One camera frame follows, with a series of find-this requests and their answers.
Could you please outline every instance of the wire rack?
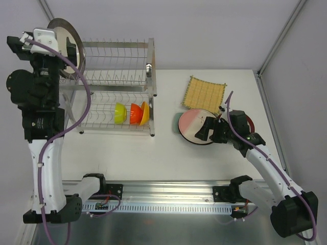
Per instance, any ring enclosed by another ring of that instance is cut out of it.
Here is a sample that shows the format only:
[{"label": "wire rack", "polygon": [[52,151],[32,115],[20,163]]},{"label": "wire rack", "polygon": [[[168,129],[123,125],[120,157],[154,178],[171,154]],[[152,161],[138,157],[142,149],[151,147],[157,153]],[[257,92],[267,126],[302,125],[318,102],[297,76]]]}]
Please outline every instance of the wire rack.
[{"label": "wire rack", "polygon": [[[84,76],[92,90],[91,108],[86,119],[79,125],[80,131],[128,131],[147,132],[154,136],[153,96],[156,96],[154,41],[148,42],[84,40]],[[82,82],[60,80],[61,90],[83,90]],[[142,126],[130,125],[129,114],[132,103],[150,106],[149,122]],[[122,125],[114,124],[116,103],[125,105],[127,120]],[[75,122],[74,111],[66,103],[69,118]]]},{"label": "wire rack", "polygon": [[[130,125],[129,116],[131,104],[141,106],[143,101],[149,102],[146,93],[135,92],[94,92],[88,116],[82,122],[81,128],[84,129],[129,129],[135,131],[149,130],[149,124],[142,126]],[[116,103],[125,105],[127,119],[121,124],[114,124],[114,112]]]}]

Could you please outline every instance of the orange bowl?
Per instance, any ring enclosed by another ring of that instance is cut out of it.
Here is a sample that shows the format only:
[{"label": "orange bowl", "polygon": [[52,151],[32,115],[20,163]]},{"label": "orange bowl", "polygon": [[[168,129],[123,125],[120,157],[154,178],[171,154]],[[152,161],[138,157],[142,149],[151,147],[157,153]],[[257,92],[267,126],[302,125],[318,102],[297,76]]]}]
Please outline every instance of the orange bowl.
[{"label": "orange bowl", "polygon": [[130,124],[140,124],[143,117],[143,110],[137,104],[131,104]]}]

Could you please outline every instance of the table surface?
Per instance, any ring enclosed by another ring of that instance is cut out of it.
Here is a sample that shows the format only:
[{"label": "table surface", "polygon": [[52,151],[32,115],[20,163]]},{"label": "table surface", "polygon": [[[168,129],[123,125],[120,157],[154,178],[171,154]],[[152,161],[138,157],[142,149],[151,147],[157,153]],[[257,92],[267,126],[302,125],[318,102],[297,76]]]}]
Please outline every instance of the table surface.
[{"label": "table surface", "polygon": [[[225,99],[234,91],[231,108],[244,110],[251,117],[256,132],[279,159],[252,70],[157,70],[155,136],[99,131],[81,135],[74,130],[64,140],[63,180],[81,180],[87,173],[102,173],[107,180],[131,181],[229,180],[241,175],[262,179],[231,144],[195,145],[173,133],[174,115],[187,110],[181,102],[191,75],[226,83]],[[85,92],[78,91],[73,111],[80,110],[85,99]]]}]

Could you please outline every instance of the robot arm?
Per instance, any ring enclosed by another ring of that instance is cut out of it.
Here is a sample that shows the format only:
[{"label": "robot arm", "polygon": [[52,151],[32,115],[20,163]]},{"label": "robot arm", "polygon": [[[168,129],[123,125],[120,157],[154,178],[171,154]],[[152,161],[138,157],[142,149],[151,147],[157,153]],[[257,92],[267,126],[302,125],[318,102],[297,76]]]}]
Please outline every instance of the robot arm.
[{"label": "robot arm", "polygon": [[230,128],[229,123],[223,118],[207,117],[203,127],[195,137],[207,140],[209,130],[213,130],[213,134],[210,136],[213,142],[233,143],[234,148],[240,151],[242,156],[258,170],[271,192],[259,187],[252,178],[240,176],[231,180],[229,191],[223,194],[224,200],[231,203],[235,203],[240,198],[250,200],[265,211],[266,214],[270,215],[271,223],[281,237],[287,237],[313,228],[307,208],[292,189],[300,193],[301,197],[309,205],[315,222],[317,221],[318,210],[317,196],[313,192],[304,192],[280,166],[274,166],[269,162],[269,160],[277,161],[271,156],[262,137],[258,133],[250,132],[244,111],[234,110],[229,115],[234,131],[263,151],[268,158],[264,157],[258,149],[254,149],[237,137]]},{"label": "robot arm", "polygon": [[[105,179],[100,174],[89,174],[78,185],[64,192],[61,177],[63,136],[49,144],[42,163],[38,163],[47,140],[64,130],[64,109],[59,108],[59,71],[65,69],[66,64],[49,51],[29,44],[26,38],[36,39],[59,52],[56,33],[51,29],[35,28],[32,33],[24,32],[21,39],[7,37],[10,49],[19,59],[29,60],[33,67],[33,73],[16,70],[7,79],[11,101],[22,111],[22,126],[33,160],[33,205],[23,215],[23,220],[26,224],[41,223],[41,208],[44,206],[47,222],[73,222],[80,217],[83,202],[94,193],[106,193]],[[67,39],[66,48],[68,59],[76,65],[76,46]],[[38,171],[41,171],[41,183]],[[42,205],[39,186],[42,186]]]}]

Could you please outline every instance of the dark plate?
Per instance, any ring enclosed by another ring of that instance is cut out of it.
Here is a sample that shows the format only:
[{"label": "dark plate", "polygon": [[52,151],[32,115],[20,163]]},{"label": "dark plate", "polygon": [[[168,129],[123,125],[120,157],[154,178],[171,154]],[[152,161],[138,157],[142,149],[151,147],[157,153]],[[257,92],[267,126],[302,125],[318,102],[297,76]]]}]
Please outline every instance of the dark plate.
[{"label": "dark plate", "polygon": [[[51,20],[50,23],[48,24],[49,29],[55,29],[57,27],[64,28],[73,37],[74,41],[70,40],[70,42],[76,43],[77,49],[78,49],[78,52],[79,52],[79,57],[78,57],[79,62],[78,62],[78,67],[77,68],[82,73],[84,73],[84,70],[85,70],[85,52],[84,52],[83,42],[82,42],[80,36],[78,35],[75,28],[65,19],[55,18],[55,19]],[[77,74],[75,72],[74,73],[68,73],[65,70],[61,70],[60,74],[64,78],[77,79]]]}]

